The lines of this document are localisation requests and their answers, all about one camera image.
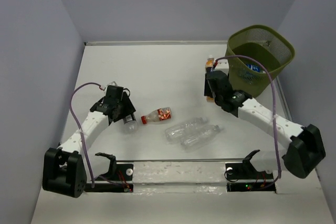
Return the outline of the orange juice bottle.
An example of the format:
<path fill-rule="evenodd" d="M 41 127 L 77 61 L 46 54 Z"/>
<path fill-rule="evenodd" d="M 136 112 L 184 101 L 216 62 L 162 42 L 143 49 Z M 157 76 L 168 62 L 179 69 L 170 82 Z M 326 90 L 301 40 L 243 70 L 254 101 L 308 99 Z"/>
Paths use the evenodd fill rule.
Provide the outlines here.
<path fill-rule="evenodd" d="M 214 58 L 208 58 L 208 59 L 207 59 L 207 62 L 206 62 L 206 64 L 205 64 L 205 73 L 210 72 L 210 69 L 211 69 L 211 67 L 213 66 L 214 61 L 215 61 Z M 214 102 L 214 99 L 213 99 L 213 98 L 206 97 L 206 101 L 207 101 L 207 102 L 210 102 L 210 103 L 213 103 L 213 102 Z"/>

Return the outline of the small black cap bottle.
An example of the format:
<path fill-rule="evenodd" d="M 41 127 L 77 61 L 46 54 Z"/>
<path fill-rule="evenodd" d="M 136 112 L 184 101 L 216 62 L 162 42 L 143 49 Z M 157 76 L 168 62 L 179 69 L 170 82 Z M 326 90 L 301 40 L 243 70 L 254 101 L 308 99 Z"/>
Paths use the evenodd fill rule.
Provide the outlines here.
<path fill-rule="evenodd" d="M 138 130 L 138 123 L 134 113 L 123 118 L 123 130 L 127 134 L 135 133 Z"/>

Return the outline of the red cap red label bottle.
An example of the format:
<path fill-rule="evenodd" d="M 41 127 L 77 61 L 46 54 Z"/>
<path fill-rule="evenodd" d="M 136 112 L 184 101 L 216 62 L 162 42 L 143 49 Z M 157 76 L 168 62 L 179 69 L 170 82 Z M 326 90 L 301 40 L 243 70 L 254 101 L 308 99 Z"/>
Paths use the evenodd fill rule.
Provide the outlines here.
<path fill-rule="evenodd" d="M 172 111 L 170 107 L 159 108 L 153 112 L 141 116 L 141 121 L 143 124 L 148 123 L 159 123 L 171 119 Z"/>

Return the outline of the blue label bottle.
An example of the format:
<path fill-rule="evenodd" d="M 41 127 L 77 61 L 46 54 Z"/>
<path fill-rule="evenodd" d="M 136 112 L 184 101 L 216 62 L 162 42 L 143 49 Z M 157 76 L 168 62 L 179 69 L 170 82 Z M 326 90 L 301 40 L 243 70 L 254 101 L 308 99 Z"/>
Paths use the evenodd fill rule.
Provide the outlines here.
<path fill-rule="evenodd" d="M 253 64 L 247 64 L 246 66 L 254 72 L 265 73 L 265 71 L 263 70 L 263 68 L 261 66 L 253 65 Z"/>

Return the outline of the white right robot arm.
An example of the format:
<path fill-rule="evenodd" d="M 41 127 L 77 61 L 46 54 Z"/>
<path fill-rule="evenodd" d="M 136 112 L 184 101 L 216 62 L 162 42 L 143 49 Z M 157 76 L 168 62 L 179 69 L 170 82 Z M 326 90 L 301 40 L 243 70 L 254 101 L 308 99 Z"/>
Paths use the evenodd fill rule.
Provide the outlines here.
<path fill-rule="evenodd" d="M 284 170 L 304 179 L 325 158 L 321 133 L 316 126 L 302 126 L 277 115 L 247 92 L 233 89 L 226 73 L 207 67 L 204 94 L 213 98 L 223 111 L 273 137 L 274 151 L 254 150 L 244 158 L 241 171 L 246 177 Z"/>

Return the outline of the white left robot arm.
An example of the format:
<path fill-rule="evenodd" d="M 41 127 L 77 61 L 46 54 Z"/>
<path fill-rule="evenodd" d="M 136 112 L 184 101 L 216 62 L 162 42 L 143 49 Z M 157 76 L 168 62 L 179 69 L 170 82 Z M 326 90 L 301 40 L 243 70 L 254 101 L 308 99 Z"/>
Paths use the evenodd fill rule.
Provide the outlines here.
<path fill-rule="evenodd" d="M 104 95 L 90 109 L 83 122 L 74 118 L 77 130 L 57 148 L 49 148 L 44 155 L 42 188 L 45 191 L 78 198 L 93 187 L 96 179 L 111 183 L 124 192 L 131 192 L 128 168 L 118 164 L 112 154 L 90 154 L 89 148 L 112 123 L 132 115 L 136 109 L 130 91 L 116 84 L 99 86 Z"/>

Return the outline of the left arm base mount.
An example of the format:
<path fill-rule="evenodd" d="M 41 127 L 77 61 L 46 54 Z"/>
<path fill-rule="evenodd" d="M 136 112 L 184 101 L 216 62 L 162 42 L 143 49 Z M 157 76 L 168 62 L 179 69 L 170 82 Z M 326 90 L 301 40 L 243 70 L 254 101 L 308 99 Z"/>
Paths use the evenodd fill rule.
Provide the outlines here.
<path fill-rule="evenodd" d="M 108 161 L 106 173 L 95 177 L 94 188 L 91 183 L 85 185 L 86 193 L 132 193 L 133 192 L 133 171 L 132 163 L 118 162 L 112 154 L 98 152 L 95 157 L 100 158 L 100 161 Z"/>

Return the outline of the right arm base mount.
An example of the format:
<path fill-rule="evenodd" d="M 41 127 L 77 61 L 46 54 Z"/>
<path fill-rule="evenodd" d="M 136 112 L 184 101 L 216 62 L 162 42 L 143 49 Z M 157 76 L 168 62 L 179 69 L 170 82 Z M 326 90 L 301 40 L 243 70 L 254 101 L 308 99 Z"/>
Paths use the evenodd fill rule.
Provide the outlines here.
<path fill-rule="evenodd" d="M 227 181 L 228 192 L 276 192 L 273 174 L 258 172 L 250 162 L 259 152 L 260 150 L 252 151 L 241 162 L 225 164 L 224 178 Z"/>

